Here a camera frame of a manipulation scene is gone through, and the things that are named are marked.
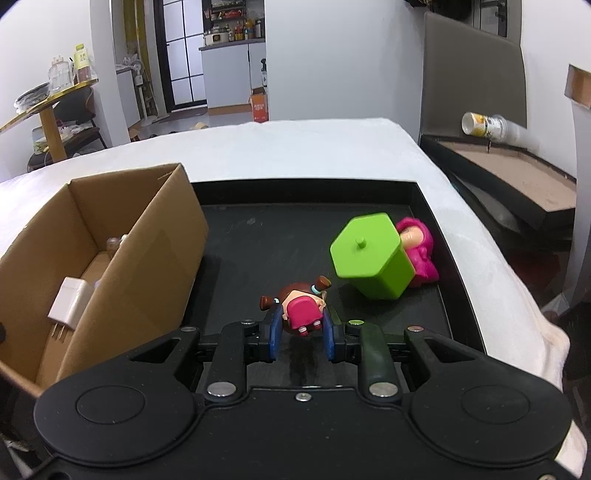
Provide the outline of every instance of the gray headboard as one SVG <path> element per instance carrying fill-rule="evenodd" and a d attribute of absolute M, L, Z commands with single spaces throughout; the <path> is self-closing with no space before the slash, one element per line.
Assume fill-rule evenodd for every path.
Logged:
<path fill-rule="evenodd" d="M 519 45 L 426 13 L 421 134 L 464 137 L 466 112 L 498 113 L 527 127 L 526 100 Z"/>

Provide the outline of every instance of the cardboard box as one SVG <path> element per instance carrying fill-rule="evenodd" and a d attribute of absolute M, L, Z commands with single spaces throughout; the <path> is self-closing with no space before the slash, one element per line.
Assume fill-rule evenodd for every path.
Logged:
<path fill-rule="evenodd" d="M 564 94 L 578 104 L 591 108 L 591 73 L 569 65 Z"/>
<path fill-rule="evenodd" d="M 110 260 L 106 240 L 128 233 Z M 181 165 L 72 180 L 0 260 L 0 373 L 38 397 L 60 379 L 177 328 L 207 223 Z M 50 336 L 64 277 L 100 283 L 74 332 Z"/>
<path fill-rule="evenodd" d="M 252 91 L 250 104 L 252 107 L 252 119 L 260 124 L 269 120 L 269 108 L 267 96 L 263 87 L 255 88 Z"/>

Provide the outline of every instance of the glass jar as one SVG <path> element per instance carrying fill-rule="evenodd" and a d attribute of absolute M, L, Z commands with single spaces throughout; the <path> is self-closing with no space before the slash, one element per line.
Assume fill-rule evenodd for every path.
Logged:
<path fill-rule="evenodd" d="M 48 76 L 51 95 L 73 85 L 70 62 L 65 61 L 63 57 L 53 58 Z"/>

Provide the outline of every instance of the wooden table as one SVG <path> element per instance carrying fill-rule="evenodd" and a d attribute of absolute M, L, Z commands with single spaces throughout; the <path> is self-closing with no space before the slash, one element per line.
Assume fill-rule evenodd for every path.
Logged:
<path fill-rule="evenodd" d="M 80 90 L 81 88 L 90 85 L 94 85 L 96 82 L 98 82 L 98 79 L 87 80 L 85 82 L 80 82 L 73 87 L 69 87 L 65 90 L 57 92 L 55 95 L 50 95 L 42 102 L 32 106 L 26 112 L 19 113 L 17 116 L 1 126 L 0 134 L 10 130 L 12 127 L 18 125 L 23 120 L 26 120 L 33 115 L 39 114 L 39 117 L 41 118 L 41 126 L 43 127 L 45 138 L 47 139 L 47 145 L 49 146 L 49 152 L 51 153 L 51 159 L 54 163 L 65 160 L 67 158 L 66 150 L 64 149 L 64 144 L 61 141 L 60 131 L 56 123 L 56 117 L 53 114 L 53 105 L 59 102 L 69 93 L 75 92 L 76 90 Z"/>

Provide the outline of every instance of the rice cooker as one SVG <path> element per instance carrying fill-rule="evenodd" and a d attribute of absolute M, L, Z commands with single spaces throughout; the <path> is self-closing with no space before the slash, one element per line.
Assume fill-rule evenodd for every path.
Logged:
<path fill-rule="evenodd" d="M 208 30 L 203 34 L 203 38 L 205 39 L 205 46 L 208 47 L 210 45 L 215 45 L 217 43 L 227 43 L 230 41 L 230 33 L 226 30 L 219 30 L 214 28 L 213 30 Z"/>

